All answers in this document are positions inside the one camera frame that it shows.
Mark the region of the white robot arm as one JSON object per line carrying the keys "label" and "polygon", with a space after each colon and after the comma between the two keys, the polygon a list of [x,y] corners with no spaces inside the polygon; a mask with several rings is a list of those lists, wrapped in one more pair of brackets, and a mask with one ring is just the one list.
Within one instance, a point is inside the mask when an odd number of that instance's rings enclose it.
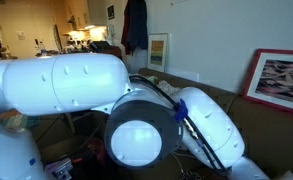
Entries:
{"label": "white robot arm", "polygon": [[[228,180],[269,180],[244,155],[243,139],[205,92],[186,87],[169,96],[131,75],[109,54],[81,53],[0,60],[0,114],[29,116],[85,110],[107,114],[104,143],[126,168],[151,167],[180,145]],[[0,180],[51,180],[29,131],[0,124]]]}

